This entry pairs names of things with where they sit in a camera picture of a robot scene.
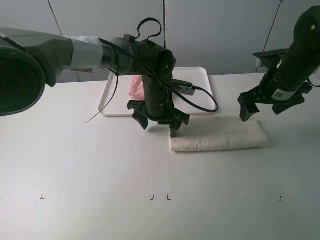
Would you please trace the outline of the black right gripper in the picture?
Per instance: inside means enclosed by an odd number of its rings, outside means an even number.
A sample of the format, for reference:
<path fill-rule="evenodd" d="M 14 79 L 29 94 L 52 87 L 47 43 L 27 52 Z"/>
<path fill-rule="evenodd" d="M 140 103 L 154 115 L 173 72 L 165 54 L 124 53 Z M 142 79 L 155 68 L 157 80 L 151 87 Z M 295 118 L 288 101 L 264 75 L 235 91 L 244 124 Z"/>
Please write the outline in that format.
<path fill-rule="evenodd" d="M 305 102 L 313 85 L 310 76 L 317 69 L 317 51 L 296 47 L 265 52 L 262 57 L 267 73 L 259 85 L 240 94 L 239 117 L 247 122 L 260 112 L 257 104 L 272 105 L 276 115 Z"/>

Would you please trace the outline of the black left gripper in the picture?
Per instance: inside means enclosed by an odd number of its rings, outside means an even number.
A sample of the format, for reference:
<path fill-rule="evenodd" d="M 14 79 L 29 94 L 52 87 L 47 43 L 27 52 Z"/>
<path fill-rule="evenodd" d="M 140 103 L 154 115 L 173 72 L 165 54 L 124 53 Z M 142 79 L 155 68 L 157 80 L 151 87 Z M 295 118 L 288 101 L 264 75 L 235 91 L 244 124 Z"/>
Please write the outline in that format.
<path fill-rule="evenodd" d="M 134 101 L 129 97 L 127 109 L 133 111 L 132 118 L 143 130 L 149 121 L 160 125 L 170 125 L 170 137 L 175 137 L 182 124 L 187 125 L 190 116 L 177 109 L 173 102 L 173 94 L 165 86 L 150 76 L 142 76 L 144 101 Z"/>

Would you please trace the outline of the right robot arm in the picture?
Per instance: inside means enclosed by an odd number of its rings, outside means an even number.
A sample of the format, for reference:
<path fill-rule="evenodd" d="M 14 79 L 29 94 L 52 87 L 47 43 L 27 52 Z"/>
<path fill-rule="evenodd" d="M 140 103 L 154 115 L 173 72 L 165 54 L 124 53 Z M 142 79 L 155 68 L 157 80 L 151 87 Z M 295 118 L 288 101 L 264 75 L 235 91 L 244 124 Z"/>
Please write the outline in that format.
<path fill-rule="evenodd" d="M 257 104 L 271 105 L 276 115 L 303 104 L 303 94 L 315 88 L 310 76 L 320 67 L 319 6 L 300 16 L 288 49 L 257 52 L 254 56 L 267 72 L 257 87 L 239 95 L 239 116 L 243 122 L 259 112 Z"/>

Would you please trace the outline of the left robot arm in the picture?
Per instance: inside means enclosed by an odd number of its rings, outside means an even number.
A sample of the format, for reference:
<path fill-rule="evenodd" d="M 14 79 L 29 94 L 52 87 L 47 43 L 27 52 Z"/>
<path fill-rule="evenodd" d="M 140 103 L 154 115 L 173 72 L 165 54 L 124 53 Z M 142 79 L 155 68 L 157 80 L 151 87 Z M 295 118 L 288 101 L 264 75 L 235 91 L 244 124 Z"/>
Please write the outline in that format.
<path fill-rule="evenodd" d="M 96 36 L 65 37 L 14 28 L 0 30 L 0 114 L 9 116 L 34 106 L 46 86 L 56 85 L 64 70 L 107 68 L 117 76 L 142 76 L 144 100 L 129 101 L 132 117 L 146 129 L 149 121 L 168 125 L 174 136 L 190 116 L 172 95 L 173 53 L 131 35 L 106 41 Z"/>

